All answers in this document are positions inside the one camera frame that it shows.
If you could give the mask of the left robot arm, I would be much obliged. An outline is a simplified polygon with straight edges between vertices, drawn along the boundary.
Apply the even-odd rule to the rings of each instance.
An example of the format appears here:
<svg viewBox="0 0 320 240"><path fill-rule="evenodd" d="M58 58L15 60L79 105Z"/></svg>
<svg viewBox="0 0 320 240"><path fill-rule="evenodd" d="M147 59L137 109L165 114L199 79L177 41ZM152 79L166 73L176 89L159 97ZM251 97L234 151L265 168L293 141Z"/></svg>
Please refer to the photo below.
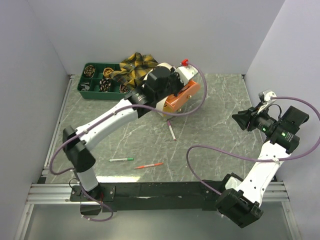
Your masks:
<svg viewBox="0 0 320 240"><path fill-rule="evenodd" d="M70 126L64 129L63 151L75 168L76 177L83 187L82 195L88 201L96 200L101 192L93 169L96 160L91 150L118 128L150 112L164 98L177 96L185 85L176 69L157 66L112 109L76 129Z"/></svg>

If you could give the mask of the orange pencil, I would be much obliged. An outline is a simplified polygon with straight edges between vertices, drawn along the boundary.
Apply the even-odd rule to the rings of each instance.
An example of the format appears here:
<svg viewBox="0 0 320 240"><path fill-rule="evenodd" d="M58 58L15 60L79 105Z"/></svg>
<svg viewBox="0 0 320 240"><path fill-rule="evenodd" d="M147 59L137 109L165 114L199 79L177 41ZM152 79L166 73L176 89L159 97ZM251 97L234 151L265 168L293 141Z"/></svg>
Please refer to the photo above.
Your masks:
<svg viewBox="0 0 320 240"><path fill-rule="evenodd" d="M158 162L158 163L152 163L152 164L137 166L137 167L134 167L134 170L151 168L151 167L157 167L157 166L161 166L161 165L163 165L163 164L164 164L163 162Z"/></svg>

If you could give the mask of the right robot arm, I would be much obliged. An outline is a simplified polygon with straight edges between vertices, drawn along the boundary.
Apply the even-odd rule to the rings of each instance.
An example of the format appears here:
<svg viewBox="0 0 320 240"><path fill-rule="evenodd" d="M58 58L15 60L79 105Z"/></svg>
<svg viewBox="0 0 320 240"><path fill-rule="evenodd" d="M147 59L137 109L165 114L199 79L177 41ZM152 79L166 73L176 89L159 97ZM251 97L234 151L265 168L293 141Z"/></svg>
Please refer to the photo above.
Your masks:
<svg viewBox="0 0 320 240"><path fill-rule="evenodd" d="M251 107L232 115L242 130L260 130L266 136L259 157L245 178L227 174L219 187L220 196L215 207L240 228L254 223L263 215L260 208L266 188L272 181L284 159L298 147L296 135L309 115L290 106L278 119L269 114L268 107Z"/></svg>

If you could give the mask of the green capped white pen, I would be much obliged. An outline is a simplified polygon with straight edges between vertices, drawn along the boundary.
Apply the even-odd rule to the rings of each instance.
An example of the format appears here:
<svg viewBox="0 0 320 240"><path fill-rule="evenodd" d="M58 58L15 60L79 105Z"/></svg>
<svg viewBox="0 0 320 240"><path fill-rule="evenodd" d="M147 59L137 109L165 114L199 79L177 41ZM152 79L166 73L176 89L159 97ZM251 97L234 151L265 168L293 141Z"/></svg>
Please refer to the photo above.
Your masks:
<svg viewBox="0 0 320 240"><path fill-rule="evenodd" d="M131 161L134 161L133 157L109 159L110 163L131 162Z"/></svg>

